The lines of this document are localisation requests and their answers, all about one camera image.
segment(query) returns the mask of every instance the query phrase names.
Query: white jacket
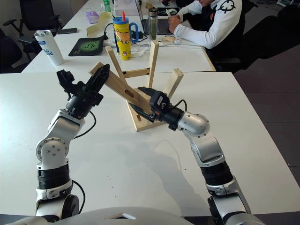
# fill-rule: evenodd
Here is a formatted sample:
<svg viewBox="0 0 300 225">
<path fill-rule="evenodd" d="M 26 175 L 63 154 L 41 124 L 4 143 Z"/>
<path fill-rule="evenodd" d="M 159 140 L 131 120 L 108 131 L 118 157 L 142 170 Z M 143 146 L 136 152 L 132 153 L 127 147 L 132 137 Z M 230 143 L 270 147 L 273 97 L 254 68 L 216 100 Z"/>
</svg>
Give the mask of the white jacket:
<svg viewBox="0 0 300 225">
<path fill-rule="evenodd" d="M 174 34 L 180 38 L 195 42 L 205 48 L 211 49 L 222 42 L 230 32 L 236 27 L 240 20 L 242 10 L 241 0 L 214 0 L 210 7 L 213 9 L 215 6 L 216 13 L 215 19 L 209 31 L 198 31 L 179 24 Z M 192 15 L 200 14 L 202 5 L 199 1 L 195 0 L 186 7 L 183 7 L 178 15 L 182 22 L 182 16 L 186 13 Z"/>
</svg>

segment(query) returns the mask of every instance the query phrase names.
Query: wooden frame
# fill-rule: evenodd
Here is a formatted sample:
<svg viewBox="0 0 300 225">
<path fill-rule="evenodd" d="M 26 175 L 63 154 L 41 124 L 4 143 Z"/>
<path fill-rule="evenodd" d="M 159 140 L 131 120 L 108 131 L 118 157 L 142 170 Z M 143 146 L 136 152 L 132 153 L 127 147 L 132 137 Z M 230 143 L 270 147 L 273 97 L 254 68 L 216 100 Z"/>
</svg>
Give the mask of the wooden frame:
<svg viewBox="0 0 300 225">
<path fill-rule="evenodd" d="M 132 121 L 135 126 L 135 130 L 142 131 L 149 128 L 153 128 L 164 124 L 160 121 L 155 121 L 154 123 L 149 122 L 148 120 L 144 119 L 140 115 L 138 115 L 134 109 L 129 105 L 129 102 L 137 105 L 138 107 L 142 108 L 146 113 L 150 114 L 151 109 L 149 106 L 150 96 L 147 96 L 145 93 L 141 92 L 137 88 L 131 88 L 127 82 L 126 78 L 130 77 L 137 77 L 148 75 L 148 80 L 146 83 L 146 87 L 152 88 L 154 72 L 155 72 L 155 65 L 158 56 L 158 47 L 159 44 L 157 41 L 151 42 L 151 49 L 150 49 L 150 57 L 149 57 L 149 67 L 145 69 L 137 69 L 137 70 L 130 70 L 130 71 L 122 71 L 120 65 L 117 61 L 117 58 L 110 46 L 105 47 L 114 67 L 117 70 L 119 77 L 110 71 L 109 77 L 106 81 L 106 85 L 111 88 L 113 91 L 117 92 L 123 98 L 127 100 L 127 105 L 129 112 L 131 114 Z M 92 75 L 101 68 L 103 64 L 99 62 L 91 71 Z M 167 85 L 165 86 L 164 93 L 167 94 L 169 98 L 172 97 L 173 93 L 175 92 L 177 86 L 179 85 L 181 79 L 183 77 L 183 73 L 179 69 L 174 69 L 172 74 L 169 77 Z"/>
</svg>

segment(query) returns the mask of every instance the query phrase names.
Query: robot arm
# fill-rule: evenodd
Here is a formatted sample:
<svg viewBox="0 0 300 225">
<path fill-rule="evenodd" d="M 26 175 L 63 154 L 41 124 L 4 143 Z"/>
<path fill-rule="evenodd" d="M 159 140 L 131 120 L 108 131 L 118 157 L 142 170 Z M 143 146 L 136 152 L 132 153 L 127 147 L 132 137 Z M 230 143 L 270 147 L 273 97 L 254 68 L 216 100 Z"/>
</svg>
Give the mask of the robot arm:
<svg viewBox="0 0 300 225">
<path fill-rule="evenodd" d="M 251 215 L 249 205 L 231 174 L 225 156 L 216 138 L 210 132 L 209 121 L 202 115 L 192 114 L 171 105 L 169 98 L 161 91 L 141 87 L 139 90 L 151 96 L 152 114 L 147 115 L 140 107 L 130 104 L 141 116 L 153 122 L 163 121 L 173 131 L 183 132 L 189 139 L 191 150 L 205 178 L 210 211 L 216 224 L 221 225 L 263 225 Z"/>
<path fill-rule="evenodd" d="M 48 134 L 37 145 L 40 162 L 36 216 L 55 222 L 78 214 L 78 197 L 71 194 L 73 181 L 69 177 L 69 144 L 84 125 L 84 117 L 98 105 L 103 96 L 98 92 L 109 76 L 109 65 L 100 68 L 86 84 L 74 80 L 70 72 L 57 72 L 61 86 L 69 95 L 65 109 L 59 109 L 48 127 Z"/>
</svg>

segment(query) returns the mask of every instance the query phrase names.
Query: white cup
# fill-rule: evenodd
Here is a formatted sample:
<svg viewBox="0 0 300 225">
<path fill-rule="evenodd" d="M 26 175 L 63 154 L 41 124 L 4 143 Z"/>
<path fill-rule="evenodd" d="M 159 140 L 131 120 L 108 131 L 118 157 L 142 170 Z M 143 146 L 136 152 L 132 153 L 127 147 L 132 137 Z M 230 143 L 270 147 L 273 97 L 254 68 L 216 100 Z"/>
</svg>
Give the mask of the white cup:
<svg viewBox="0 0 300 225">
<path fill-rule="evenodd" d="M 50 30 L 37 30 L 37 32 L 34 33 L 34 37 L 54 65 L 58 66 L 64 63 L 60 49 Z"/>
</svg>

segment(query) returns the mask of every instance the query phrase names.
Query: purple box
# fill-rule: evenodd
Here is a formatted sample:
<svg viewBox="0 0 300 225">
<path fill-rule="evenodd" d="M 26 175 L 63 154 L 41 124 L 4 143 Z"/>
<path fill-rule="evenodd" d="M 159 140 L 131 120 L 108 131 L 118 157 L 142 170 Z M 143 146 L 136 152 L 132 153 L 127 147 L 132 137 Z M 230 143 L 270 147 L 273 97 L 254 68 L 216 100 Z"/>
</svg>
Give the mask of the purple box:
<svg viewBox="0 0 300 225">
<path fill-rule="evenodd" d="M 86 18 L 88 18 L 89 23 L 97 23 L 99 16 L 96 12 L 86 12 Z"/>
</svg>

